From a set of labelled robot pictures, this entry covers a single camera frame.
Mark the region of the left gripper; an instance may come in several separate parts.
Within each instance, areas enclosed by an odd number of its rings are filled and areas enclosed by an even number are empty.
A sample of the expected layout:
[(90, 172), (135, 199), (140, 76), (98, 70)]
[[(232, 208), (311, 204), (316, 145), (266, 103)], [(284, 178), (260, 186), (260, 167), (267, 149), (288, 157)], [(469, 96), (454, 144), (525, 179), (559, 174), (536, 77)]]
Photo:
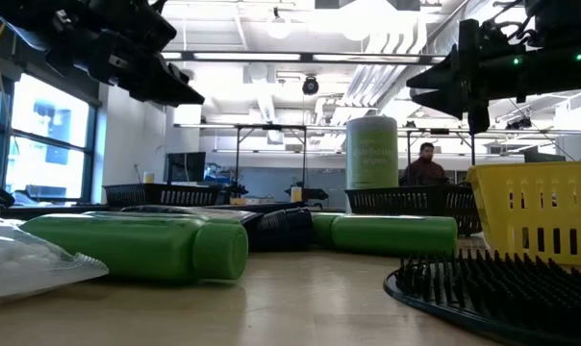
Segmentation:
[(141, 71), (139, 46), (117, 33), (66, 29), (47, 49), (47, 63), (67, 76), (73, 68), (91, 79), (121, 87), (143, 102), (178, 107), (202, 105), (205, 98), (189, 85), (189, 77), (172, 64), (148, 62)]

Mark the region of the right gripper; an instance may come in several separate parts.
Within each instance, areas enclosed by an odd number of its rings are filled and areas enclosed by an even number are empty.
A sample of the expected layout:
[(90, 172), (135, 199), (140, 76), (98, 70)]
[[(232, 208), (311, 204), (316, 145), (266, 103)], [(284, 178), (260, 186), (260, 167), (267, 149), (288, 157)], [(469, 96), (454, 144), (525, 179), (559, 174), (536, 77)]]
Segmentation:
[(436, 89), (422, 93), (412, 90), (412, 101), (456, 118), (462, 118), (467, 111), (469, 131), (472, 134), (486, 132), (490, 126), (489, 99), (486, 73), (480, 71), (480, 64), (520, 51), (502, 32), (507, 26), (518, 28), (520, 23), (496, 23), (494, 19), (482, 24), (475, 19), (461, 21), (459, 47), (453, 45), (442, 62), (406, 82), (410, 88)]

